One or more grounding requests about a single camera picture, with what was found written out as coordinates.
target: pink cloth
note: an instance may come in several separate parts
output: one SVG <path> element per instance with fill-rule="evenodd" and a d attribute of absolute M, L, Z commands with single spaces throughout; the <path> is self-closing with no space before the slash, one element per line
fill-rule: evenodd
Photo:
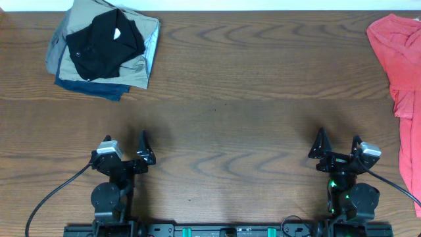
<path fill-rule="evenodd" d="M 390 14 L 373 22 L 367 35 L 400 118 L 399 170 L 409 192 L 421 199 L 421 22 Z M 417 204 L 415 211 L 421 217 Z"/>

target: white wall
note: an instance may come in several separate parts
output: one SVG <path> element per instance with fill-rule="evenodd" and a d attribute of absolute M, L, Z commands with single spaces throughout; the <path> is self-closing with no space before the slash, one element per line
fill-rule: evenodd
<path fill-rule="evenodd" d="M 139 11 L 421 10 L 421 0 L 108 0 Z M 5 11 L 66 11 L 73 0 L 0 0 Z"/>

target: clothing pile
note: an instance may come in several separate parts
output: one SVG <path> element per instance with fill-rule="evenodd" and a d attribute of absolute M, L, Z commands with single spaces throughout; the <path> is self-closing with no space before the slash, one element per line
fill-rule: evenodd
<path fill-rule="evenodd" d="M 118 101 L 130 86 L 147 88 L 159 27 L 104 0 L 74 0 L 49 43 L 47 71 L 66 90 Z"/>

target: stack of clothes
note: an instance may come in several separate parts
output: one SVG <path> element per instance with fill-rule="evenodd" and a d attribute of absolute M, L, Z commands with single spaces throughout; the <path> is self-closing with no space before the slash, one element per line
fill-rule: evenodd
<path fill-rule="evenodd" d="M 45 64 L 55 84 L 118 101 L 147 88 L 160 23 L 104 0 L 74 0 L 51 38 Z"/>

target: wooden table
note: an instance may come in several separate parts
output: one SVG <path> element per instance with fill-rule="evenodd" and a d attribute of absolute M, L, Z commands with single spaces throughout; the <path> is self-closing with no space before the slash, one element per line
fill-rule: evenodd
<path fill-rule="evenodd" d="M 367 26 L 387 12 L 146 13 L 162 22 L 149 88 L 118 103 L 53 84 L 44 57 L 64 13 L 5 13 L 0 23 L 0 236 L 23 236 L 34 207 L 78 172 L 110 134 L 127 159 L 142 129 L 157 164 L 137 177 L 133 213 L 177 223 L 280 223 L 326 214 L 328 175 L 307 153 L 319 127 L 335 151 L 352 137 L 377 144 L 374 172 L 404 186 L 399 119 Z M 419 12 L 397 13 L 416 17 Z M 32 236 L 90 223 L 88 170 L 53 196 Z M 414 205 L 391 186 L 377 221 L 417 236 Z"/>

